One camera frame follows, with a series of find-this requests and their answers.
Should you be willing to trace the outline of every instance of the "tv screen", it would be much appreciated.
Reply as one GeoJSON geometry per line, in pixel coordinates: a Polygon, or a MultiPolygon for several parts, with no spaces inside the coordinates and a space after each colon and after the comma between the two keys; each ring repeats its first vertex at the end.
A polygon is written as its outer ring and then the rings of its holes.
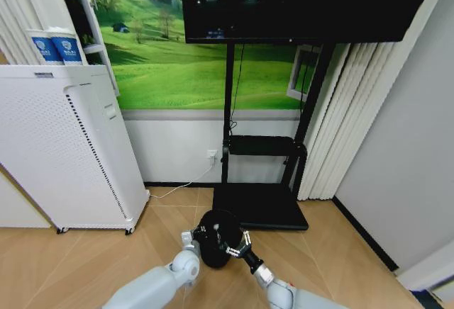
{"type": "Polygon", "coordinates": [[[183,0],[188,43],[399,41],[423,0],[183,0]]]}

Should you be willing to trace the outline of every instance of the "paper cup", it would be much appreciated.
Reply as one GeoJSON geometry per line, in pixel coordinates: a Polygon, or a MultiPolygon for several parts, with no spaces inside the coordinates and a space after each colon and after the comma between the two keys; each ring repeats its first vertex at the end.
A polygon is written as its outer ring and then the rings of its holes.
{"type": "Polygon", "coordinates": [[[27,33],[35,43],[37,49],[44,58],[46,64],[62,65],[63,59],[58,53],[57,48],[54,46],[53,41],[50,39],[47,32],[43,30],[30,29],[27,33]]]}
{"type": "Polygon", "coordinates": [[[65,65],[82,65],[79,48],[77,47],[76,36],[73,33],[63,33],[48,30],[48,34],[57,48],[65,65]]]}

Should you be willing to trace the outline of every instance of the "black round object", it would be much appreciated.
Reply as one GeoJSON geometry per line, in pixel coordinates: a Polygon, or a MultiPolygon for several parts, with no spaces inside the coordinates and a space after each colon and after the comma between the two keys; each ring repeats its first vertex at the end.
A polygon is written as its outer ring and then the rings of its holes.
{"type": "Polygon", "coordinates": [[[226,265],[230,255],[227,247],[236,248],[243,237],[240,223],[226,210],[210,210],[204,214],[194,232],[200,244],[200,254],[204,263],[211,268],[226,265]]]}

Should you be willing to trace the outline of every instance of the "white cable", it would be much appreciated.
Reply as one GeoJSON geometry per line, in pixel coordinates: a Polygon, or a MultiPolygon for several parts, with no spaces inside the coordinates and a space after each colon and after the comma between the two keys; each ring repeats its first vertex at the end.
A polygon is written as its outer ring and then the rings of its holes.
{"type": "Polygon", "coordinates": [[[164,198],[164,197],[166,197],[167,194],[171,194],[173,191],[176,191],[177,189],[180,189],[180,188],[182,188],[182,187],[188,186],[188,185],[194,183],[195,181],[199,180],[199,179],[202,178],[205,174],[207,174],[208,172],[210,172],[210,170],[213,168],[213,166],[214,166],[214,165],[211,165],[211,166],[209,167],[209,169],[207,169],[201,176],[198,176],[198,177],[197,177],[196,179],[194,179],[193,181],[190,181],[189,183],[187,183],[187,184],[185,184],[185,185],[181,185],[181,186],[175,187],[173,190],[167,192],[164,196],[155,196],[155,195],[153,195],[153,194],[151,194],[151,196],[152,196],[153,198],[164,198]]]}

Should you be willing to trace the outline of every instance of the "tv stand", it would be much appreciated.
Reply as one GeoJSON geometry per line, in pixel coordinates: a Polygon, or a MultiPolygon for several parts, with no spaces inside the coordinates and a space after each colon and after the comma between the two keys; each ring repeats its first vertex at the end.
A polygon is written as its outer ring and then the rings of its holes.
{"type": "Polygon", "coordinates": [[[326,43],[322,47],[304,110],[299,119],[297,133],[292,138],[230,135],[235,43],[227,44],[222,177],[221,185],[214,188],[213,209],[229,210],[236,215],[244,228],[308,229],[309,225],[297,203],[297,195],[307,156],[304,138],[334,47],[333,43],[326,43]],[[284,156],[288,157],[288,160],[282,180],[278,184],[232,184],[227,181],[229,155],[284,156]],[[297,172],[293,188],[290,189],[290,181],[295,167],[297,172]]]}

